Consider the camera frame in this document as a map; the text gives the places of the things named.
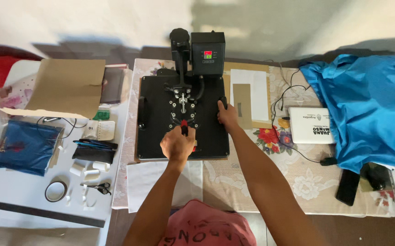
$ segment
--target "scissors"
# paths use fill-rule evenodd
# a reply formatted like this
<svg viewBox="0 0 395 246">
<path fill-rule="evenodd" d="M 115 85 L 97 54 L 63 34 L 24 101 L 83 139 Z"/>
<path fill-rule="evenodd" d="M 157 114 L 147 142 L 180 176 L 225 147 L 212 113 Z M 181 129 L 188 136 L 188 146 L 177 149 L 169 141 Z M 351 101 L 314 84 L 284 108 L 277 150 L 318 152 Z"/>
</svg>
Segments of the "scissors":
<svg viewBox="0 0 395 246">
<path fill-rule="evenodd" d="M 99 184 L 99 185 L 87 185 L 87 187 L 90 188 L 96 188 L 100 193 L 102 193 L 103 195 L 106 195 L 107 193 L 109 193 L 109 195 L 112 195 L 108 188 L 111 186 L 110 183 L 103 183 L 103 184 Z"/>
</svg>

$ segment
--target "pink t-shirt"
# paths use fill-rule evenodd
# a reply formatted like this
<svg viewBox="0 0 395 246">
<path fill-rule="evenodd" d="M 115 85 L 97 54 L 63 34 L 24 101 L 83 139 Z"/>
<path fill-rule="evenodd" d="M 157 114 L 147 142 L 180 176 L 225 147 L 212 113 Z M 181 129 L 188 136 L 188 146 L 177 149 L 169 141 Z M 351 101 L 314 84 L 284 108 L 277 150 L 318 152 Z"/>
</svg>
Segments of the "pink t-shirt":
<svg viewBox="0 0 395 246">
<path fill-rule="evenodd" d="M 166 237 L 158 245 L 255 246 L 257 242 L 243 216 L 194 199 L 170 216 Z"/>
</svg>

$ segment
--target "person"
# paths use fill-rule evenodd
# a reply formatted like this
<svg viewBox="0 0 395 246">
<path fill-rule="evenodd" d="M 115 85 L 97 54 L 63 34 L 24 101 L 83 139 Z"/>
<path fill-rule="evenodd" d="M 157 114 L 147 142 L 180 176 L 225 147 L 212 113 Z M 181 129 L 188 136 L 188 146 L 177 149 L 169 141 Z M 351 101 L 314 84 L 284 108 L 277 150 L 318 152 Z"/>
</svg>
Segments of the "person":
<svg viewBox="0 0 395 246">
<path fill-rule="evenodd" d="M 236 109 L 218 101 L 218 120 L 233 138 L 249 193 L 277 245 L 327 245 L 309 217 L 299 207 L 292 190 L 273 161 L 259 149 L 237 123 Z M 123 245 L 256 245 L 247 220 L 189 201 L 170 216 L 173 190 L 195 144 L 195 129 L 181 135 L 176 126 L 161 141 L 169 159 L 129 228 Z"/>
</svg>

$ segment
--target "hand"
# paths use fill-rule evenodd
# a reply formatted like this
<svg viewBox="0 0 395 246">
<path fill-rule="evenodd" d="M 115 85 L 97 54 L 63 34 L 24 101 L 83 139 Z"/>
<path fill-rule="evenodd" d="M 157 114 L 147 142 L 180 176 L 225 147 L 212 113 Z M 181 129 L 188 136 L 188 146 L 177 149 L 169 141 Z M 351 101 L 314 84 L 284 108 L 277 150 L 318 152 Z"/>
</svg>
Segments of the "hand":
<svg viewBox="0 0 395 246">
<path fill-rule="evenodd" d="M 228 104 L 228 108 L 225 109 L 222 101 L 217 101 L 217 106 L 219 106 L 219 113 L 217 113 L 217 120 L 219 123 L 225 126 L 226 131 L 231 134 L 231 132 L 239 127 L 237 122 L 237 110 Z"/>
<path fill-rule="evenodd" d="M 180 167 L 180 171 L 184 168 L 185 162 L 188 156 L 192 153 L 193 147 L 195 146 L 196 130 L 192 127 L 188 127 L 188 136 L 181 134 L 181 127 L 176 126 L 170 132 L 164 135 L 161 145 L 162 153 L 170 161 L 179 161 L 184 163 Z"/>
</svg>

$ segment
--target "black smartphone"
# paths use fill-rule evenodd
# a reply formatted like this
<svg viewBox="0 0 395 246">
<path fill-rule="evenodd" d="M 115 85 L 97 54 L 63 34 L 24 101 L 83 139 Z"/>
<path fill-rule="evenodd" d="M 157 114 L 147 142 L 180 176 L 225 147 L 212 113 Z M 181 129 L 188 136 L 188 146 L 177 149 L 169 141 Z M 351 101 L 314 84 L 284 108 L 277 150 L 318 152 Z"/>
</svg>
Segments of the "black smartphone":
<svg viewBox="0 0 395 246">
<path fill-rule="evenodd" d="M 357 187 L 359 187 L 360 175 L 344 169 L 340 178 L 339 188 L 337 189 L 336 199 L 348 206 L 354 204 Z"/>
</svg>

